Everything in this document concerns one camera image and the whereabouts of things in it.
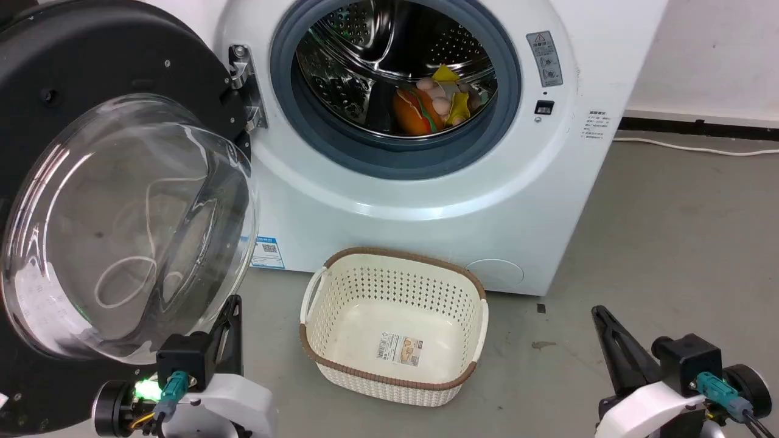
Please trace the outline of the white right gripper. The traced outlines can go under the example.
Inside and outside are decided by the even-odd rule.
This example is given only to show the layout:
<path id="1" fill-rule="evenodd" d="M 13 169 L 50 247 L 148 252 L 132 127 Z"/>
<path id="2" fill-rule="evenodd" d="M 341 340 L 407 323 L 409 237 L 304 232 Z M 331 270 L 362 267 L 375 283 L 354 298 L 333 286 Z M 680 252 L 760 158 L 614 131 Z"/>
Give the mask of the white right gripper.
<path id="1" fill-rule="evenodd" d="M 596 437 L 650 436 L 687 407 L 704 402 L 701 394 L 685 397 L 658 382 L 662 379 L 658 363 L 606 306 L 593 306 L 592 318 L 615 395 L 625 397 L 634 391 L 604 414 Z"/>

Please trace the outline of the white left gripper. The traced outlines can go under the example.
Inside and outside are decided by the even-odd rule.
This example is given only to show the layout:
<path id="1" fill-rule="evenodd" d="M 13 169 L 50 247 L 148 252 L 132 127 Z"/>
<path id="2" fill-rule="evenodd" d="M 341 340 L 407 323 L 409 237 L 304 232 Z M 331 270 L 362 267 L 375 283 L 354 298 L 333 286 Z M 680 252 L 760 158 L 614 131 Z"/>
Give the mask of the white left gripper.
<path id="1" fill-rule="evenodd" d="M 223 303 L 211 328 L 206 390 L 189 392 L 179 401 L 165 437 L 275 437 L 276 407 L 270 390 L 244 374 L 242 297 Z"/>

